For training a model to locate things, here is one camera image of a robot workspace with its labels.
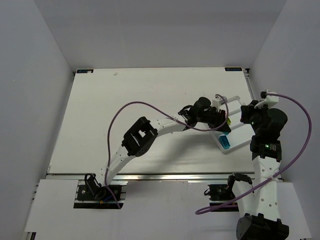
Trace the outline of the blue long lego brick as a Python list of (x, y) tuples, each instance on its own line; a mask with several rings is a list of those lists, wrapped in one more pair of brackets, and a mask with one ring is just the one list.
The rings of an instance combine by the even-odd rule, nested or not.
[(219, 142), (220, 142), (222, 148), (225, 150), (227, 150), (231, 147), (231, 144), (230, 144), (228, 137), (226, 135), (221, 135), (219, 137)]

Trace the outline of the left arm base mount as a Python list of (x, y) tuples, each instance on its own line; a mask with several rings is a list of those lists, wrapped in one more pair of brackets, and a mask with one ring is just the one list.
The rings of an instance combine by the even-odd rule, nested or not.
[(115, 202), (112, 194), (103, 187), (96, 195), (89, 190), (84, 184), (78, 184), (76, 189), (74, 209), (96, 209), (96, 210), (120, 210), (124, 205), (126, 198), (127, 186), (125, 184), (110, 185), (117, 202)]

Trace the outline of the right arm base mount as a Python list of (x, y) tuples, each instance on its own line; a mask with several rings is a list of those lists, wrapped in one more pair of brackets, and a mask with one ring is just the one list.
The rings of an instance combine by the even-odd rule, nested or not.
[[(215, 207), (230, 201), (235, 198), (232, 190), (227, 188), (227, 184), (209, 184), (208, 188), (203, 192), (204, 196), (209, 197), (209, 206)], [(236, 202), (230, 206), (224, 206), (222, 208), (211, 210), (211, 212), (239, 212), (238, 204)]]

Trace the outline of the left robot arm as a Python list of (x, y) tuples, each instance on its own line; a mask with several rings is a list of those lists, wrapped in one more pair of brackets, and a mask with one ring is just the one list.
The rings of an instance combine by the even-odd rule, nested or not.
[(206, 131), (230, 133), (228, 125), (229, 108), (222, 109), (226, 99), (218, 95), (217, 104), (208, 98), (200, 97), (194, 104), (184, 106), (178, 116), (171, 116), (155, 106), (148, 107), (164, 115), (162, 119), (151, 121), (145, 116), (140, 117), (123, 135), (123, 140), (115, 154), (111, 153), (111, 130), (107, 131), (107, 162), (95, 173), (87, 173), (84, 177), (86, 192), (95, 201), (103, 201), (117, 197), (111, 190), (110, 184), (114, 177), (134, 158), (143, 156), (151, 148), (155, 140), (161, 136), (187, 130), (198, 131), (198, 123), (208, 126)]

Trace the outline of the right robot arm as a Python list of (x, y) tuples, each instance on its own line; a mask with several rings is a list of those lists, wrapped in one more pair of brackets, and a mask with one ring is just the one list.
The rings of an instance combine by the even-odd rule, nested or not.
[(253, 100), (241, 106), (240, 122), (253, 129), (250, 142), (254, 179), (233, 173), (227, 185), (237, 198), (240, 218), (236, 226), (238, 240), (285, 240), (290, 228), (281, 220), (278, 207), (278, 179), (282, 147), (281, 130), (288, 121), (280, 109)]

